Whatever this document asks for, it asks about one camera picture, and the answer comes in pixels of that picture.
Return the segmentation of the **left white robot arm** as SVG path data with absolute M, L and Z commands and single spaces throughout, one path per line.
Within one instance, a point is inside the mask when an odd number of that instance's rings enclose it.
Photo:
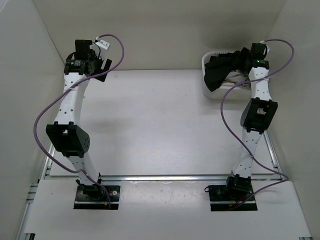
M 78 188 L 94 201 L 108 201 L 108 192 L 101 185 L 100 174 L 89 156 L 90 137 L 80 127 L 84 94 L 88 81 L 73 87 L 73 84 L 103 71 L 107 71 L 112 61 L 104 59 L 110 44 L 104 40 L 75 41 L 75 51 L 65 61 L 64 94 L 59 112 L 53 124 L 46 126 L 46 133 L 55 150 L 68 159 L 79 179 Z

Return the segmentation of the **black trousers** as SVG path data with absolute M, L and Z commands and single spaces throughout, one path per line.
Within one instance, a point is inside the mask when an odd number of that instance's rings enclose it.
M 226 76 L 231 71 L 239 70 L 248 75 L 247 70 L 245 69 L 245 62 L 249 53 L 249 49 L 244 47 L 242 50 L 236 50 L 235 52 L 211 56 L 209 62 L 204 64 L 204 81 L 206 81 L 210 90 L 214 91 L 214 87 L 225 82 Z

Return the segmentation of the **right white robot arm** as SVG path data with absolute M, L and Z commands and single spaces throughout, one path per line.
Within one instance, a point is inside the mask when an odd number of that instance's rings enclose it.
M 241 201 L 251 191 L 253 157 L 263 133 L 268 129 L 278 108 L 269 93 L 269 62 L 265 60 L 268 47 L 264 43 L 253 43 L 245 60 L 245 70 L 251 81 L 251 98 L 245 107 L 242 126 L 239 162 L 227 178 L 224 193 L 230 200 Z

